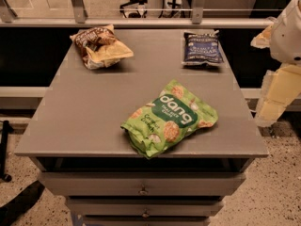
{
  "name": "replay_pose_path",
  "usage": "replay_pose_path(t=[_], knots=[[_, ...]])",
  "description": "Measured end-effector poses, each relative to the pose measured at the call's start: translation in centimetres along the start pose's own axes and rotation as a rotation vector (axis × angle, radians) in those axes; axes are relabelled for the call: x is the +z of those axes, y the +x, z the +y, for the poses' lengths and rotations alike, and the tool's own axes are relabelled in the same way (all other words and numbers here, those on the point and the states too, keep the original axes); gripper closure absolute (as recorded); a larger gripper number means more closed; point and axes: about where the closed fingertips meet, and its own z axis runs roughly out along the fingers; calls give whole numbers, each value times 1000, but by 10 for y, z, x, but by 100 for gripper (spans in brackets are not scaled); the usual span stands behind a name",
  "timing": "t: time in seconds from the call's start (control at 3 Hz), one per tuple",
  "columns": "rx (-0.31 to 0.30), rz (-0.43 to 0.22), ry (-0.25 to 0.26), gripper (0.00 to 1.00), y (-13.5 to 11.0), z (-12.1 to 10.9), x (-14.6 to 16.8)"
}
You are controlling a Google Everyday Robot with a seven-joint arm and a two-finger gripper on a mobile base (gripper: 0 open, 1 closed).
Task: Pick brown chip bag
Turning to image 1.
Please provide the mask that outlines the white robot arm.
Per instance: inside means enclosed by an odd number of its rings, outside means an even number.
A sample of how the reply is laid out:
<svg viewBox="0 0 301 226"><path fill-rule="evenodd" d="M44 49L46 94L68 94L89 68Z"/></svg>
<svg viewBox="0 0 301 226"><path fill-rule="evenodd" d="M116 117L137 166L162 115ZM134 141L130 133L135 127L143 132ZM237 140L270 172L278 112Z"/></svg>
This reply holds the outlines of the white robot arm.
<svg viewBox="0 0 301 226"><path fill-rule="evenodd" d="M263 77L256 106L256 124L269 127L301 94L301 0L291 0L250 45L269 48L271 58L281 63L275 72L267 71Z"/></svg>

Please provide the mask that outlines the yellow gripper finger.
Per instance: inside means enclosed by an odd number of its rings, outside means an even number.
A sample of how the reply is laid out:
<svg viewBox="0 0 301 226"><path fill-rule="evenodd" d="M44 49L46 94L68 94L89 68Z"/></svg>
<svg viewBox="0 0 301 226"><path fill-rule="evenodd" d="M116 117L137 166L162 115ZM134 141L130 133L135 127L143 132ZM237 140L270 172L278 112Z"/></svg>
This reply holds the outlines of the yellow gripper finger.
<svg viewBox="0 0 301 226"><path fill-rule="evenodd" d="M271 126L300 93L300 65L282 63L275 72L267 71L256 106L255 123L260 127Z"/></svg>
<svg viewBox="0 0 301 226"><path fill-rule="evenodd" d="M269 48L270 47L270 39L271 39L271 31L272 26L267 26L260 34L254 37L250 43L252 47L255 48Z"/></svg>

